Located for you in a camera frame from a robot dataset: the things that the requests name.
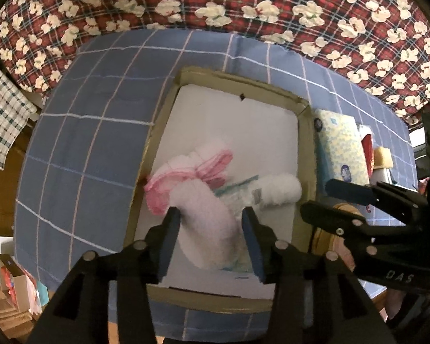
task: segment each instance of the bolt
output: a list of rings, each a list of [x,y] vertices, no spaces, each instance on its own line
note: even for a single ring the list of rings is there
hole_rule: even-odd
[[[377,254],[377,248],[375,246],[366,247],[366,251],[368,255],[371,255],[371,256],[374,256],[375,254]]]
[[[337,258],[339,257],[339,256],[337,255],[337,253],[336,253],[336,252],[334,252],[334,251],[328,251],[328,252],[325,254],[325,256],[326,256],[326,258],[327,258],[327,259],[329,259],[329,261],[336,261],[336,260],[337,260]]]
[[[138,250],[138,251],[142,251],[143,249],[147,248],[147,242],[145,242],[144,240],[136,240],[134,242],[133,247]]]
[[[287,249],[289,246],[288,242],[284,240],[276,240],[274,245],[277,249],[281,249],[281,250]]]
[[[92,261],[97,257],[97,254],[94,251],[87,251],[83,254],[83,260]]]

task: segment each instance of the green plaid cloth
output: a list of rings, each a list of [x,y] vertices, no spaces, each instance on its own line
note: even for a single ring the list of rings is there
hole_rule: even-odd
[[[0,170],[16,137],[37,108],[0,71]]]

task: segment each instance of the small cardboard box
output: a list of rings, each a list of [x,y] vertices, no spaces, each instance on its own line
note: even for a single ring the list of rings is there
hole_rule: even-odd
[[[1,271],[2,267],[5,267],[11,274],[11,281],[14,285],[16,294],[16,304],[12,301],[9,295],[9,288],[5,284],[5,278]],[[29,296],[27,292],[27,275],[19,268],[19,266],[13,261],[10,255],[0,255],[0,288],[5,293],[8,302],[14,306],[19,313],[30,309]]]

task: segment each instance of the cardboard box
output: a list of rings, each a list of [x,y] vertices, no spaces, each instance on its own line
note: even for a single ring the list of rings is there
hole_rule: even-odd
[[[14,285],[16,303],[9,295],[9,288],[5,283],[5,277],[1,268],[5,267],[11,274],[11,281]],[[10,255],[0,255],[0,288],[7,297],[7,301],[15,307],[19,313],[30,309],[29,296],[27,291],[27,275],[17,266]]]

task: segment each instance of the red plaid fabric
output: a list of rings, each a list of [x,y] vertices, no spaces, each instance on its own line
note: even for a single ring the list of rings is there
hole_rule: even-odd
[[[413,0],[8,0],[0,57],[49,95],[92,36],[188,28],[272,42],[348,77],[411,128],[430,108],[430,24]]]

